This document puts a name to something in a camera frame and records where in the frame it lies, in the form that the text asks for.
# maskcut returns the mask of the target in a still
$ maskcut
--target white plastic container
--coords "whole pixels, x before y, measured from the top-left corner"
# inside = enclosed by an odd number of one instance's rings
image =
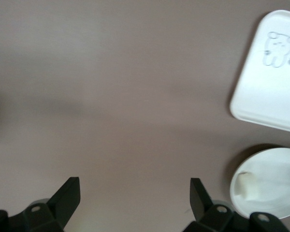
[[[245,160],[232,178],[230,196],[246,218],[253,212],[290,216],[290,148],[267,149]]]
[[[290,131],[290,12],[260,22],[235,89],[235,118]]]

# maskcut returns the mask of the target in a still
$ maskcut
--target black mount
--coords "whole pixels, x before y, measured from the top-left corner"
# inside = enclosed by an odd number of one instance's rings
[[[183,232],[289,232],[274,215],[255,212],[244,218],[222,204],[213,204],[198,178],[190,182],[190,205],[196,221]]]
[[[47,201],[8,217],[0,210],[0,232],[63,232],[81,200],[78,177],[70,177]]]

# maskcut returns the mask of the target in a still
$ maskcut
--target screw hole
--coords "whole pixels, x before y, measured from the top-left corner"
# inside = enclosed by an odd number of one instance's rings
[[[218,210],[220,213],[227,213],[227,212],[228,212],[228,210],[227,210],[225,207],[223,207],[223,206],[218,206],[218,207],[217,207],[217,210]]]
[[[264,214],[258,214],[258,218],[260,221],[269,222],[270,219]]]
[[[41,207],[35,206],[31,209],[31,212],[36,212],[36,211],[39,211],[40,209],[41,209]]]

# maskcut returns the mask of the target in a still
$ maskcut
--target gray surface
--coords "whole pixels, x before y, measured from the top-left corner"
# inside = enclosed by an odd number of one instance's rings
[[[276,9],[290,1],[0,0],[0,209],[70,176],[82,200],[67,232],[182,231],[191,177],[229,200],[247,148],[290,147],[228,109]]]

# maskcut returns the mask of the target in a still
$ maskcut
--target drawing on tray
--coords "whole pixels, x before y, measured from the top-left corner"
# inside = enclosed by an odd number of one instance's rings
[[[279,68],[287,61],[290,54],[290,36],[279,34],[277,32],[269,32],[265,42],[265,51],[263,64]]]

